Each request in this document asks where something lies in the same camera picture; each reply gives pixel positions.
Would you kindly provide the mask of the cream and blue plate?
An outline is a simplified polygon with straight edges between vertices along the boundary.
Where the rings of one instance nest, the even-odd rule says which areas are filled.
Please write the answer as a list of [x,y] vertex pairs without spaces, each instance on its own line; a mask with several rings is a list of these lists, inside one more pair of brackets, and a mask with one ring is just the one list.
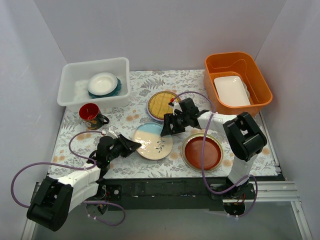
[[144,158],[157,161],[168,156],[173,148],[171,135],[161,137],[163,126],[147,122],[140,125],[133,134],[133,141],[140,143],[137,152]]

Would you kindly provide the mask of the teal scalloped ceramic plate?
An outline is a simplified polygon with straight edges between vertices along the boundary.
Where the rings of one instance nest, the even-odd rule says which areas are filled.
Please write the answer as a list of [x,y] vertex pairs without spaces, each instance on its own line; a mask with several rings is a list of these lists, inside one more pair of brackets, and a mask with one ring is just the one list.
[[122,83],[118,78],[116,80],[117,85],[114,80],[90,80],[87,85],[89,96],[94,99],[117,96],[121,91]]

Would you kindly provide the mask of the white fluted bowl plate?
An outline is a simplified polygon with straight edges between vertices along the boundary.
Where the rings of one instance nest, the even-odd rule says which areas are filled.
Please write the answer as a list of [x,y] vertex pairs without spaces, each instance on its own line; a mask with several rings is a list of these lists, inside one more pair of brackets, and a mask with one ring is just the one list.
[[110,94],[118,85],[117,77],[109,72],[94,75],[87,83],[89,93],[97,96]]

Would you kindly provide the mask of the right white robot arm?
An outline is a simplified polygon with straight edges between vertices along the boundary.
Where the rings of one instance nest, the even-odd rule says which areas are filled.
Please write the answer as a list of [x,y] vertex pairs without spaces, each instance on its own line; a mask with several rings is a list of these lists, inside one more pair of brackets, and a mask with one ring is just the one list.
[[253,117],[248,112],[238,115],[225,115],[210,110],[200,111],[191,98],[180,102],[171,99],[168,103],[172,113],[164,115],[161,136],[183,133],[186,127],[224,132],[229,146],[234,154],[231,171],[226,178],[225,188],[221,191],[213,190],[206,179],[205,187],[214,195],[227,194],[237,199],[245,192],[251,178],[251,168],[258,154],[267,144],[267,138],[261,131]]

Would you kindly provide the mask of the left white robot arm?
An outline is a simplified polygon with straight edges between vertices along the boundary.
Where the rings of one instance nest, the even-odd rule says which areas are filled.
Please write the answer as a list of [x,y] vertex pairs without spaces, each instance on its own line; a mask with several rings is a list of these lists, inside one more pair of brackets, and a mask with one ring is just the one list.
[[71,210],[86,200],[108,200],[103,177],[112,160],[126,158],[141,144],[123,135],[107,134],[100,138],[94,150],[79,170],[57,179],[47,176],[27,210],[27,218],[52,231],[59,230]]

